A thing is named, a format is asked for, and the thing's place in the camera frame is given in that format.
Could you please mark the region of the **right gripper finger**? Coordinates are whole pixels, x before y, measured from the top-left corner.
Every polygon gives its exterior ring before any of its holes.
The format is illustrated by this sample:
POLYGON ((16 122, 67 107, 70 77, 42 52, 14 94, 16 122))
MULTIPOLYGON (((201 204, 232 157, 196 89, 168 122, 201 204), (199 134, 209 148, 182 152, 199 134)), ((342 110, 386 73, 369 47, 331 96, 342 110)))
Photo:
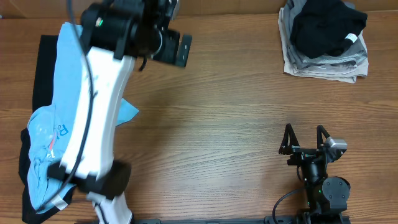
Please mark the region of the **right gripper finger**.
POLYGON ((292 125, 290 123, 288 123, 285 126, 284 137, 282 139, 282 142, 281 142, 281 145, 279 148, 279 154, 291 155, 291 154, 295 153, 295 151, 299 148, 300 148, 300 144, 299 144, 297 137, 294 133, 292 125))
POLYGON ((330 134, 326 131, 326 129, 322 125, 317 126, 317 148, 320 148, 323 144, 323 138, 328 139, 330 134))

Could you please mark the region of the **black t-shirt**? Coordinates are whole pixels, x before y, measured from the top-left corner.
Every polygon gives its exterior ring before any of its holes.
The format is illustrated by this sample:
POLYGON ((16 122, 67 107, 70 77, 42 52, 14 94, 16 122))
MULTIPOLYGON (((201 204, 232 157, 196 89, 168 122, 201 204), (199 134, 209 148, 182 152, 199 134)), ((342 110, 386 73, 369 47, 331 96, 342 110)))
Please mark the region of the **black t-shirt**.
POLYGON ((310 59, 337 57, 358 40, 367 18, 340 0, 307 0, 294 18, 290 41, 310 59))

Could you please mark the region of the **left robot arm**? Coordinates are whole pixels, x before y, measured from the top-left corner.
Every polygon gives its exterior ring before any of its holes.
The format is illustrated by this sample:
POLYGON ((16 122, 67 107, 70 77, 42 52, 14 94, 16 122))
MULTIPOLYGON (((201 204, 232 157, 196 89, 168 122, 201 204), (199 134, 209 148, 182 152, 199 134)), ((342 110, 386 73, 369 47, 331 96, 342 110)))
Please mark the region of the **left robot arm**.
POLYGON ((131 166, 114 158, 116 121, 136 58, 186 66, 192 37, 169 29, 179 6, 178 0, 103 1, 81 15, 82 30, 75 36, 82 75, 73 131, 47 175, 86 193, 99 223, 134 221, 124 194, 131 166))

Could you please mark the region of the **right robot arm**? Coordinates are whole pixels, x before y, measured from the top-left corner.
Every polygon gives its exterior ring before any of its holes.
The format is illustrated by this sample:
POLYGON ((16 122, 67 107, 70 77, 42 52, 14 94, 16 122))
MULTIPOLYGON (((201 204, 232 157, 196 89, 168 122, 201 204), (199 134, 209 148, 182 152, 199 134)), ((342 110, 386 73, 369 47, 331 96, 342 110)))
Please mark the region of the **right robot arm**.
POLYGON ((315 149, 301 147, 292 125, 286 125, 279 154, 290 156, 287 164, 296 167, 298 179, 303 182, 303 187, 278 199, 272 210, 274 223, 350 222, 348 216, 343 216, 343 212, 348 208, 351 186, 346 179, 330 177, 327 174, 328 164, 337 161, 346 152, 347 147, 345 140, 333 138, 322 125, 317 126, 317 147, 315 149), (275 212, 281 201, 301 191, 306 193, 308 207, 299 210, 295 216, 278 217, 275 212))

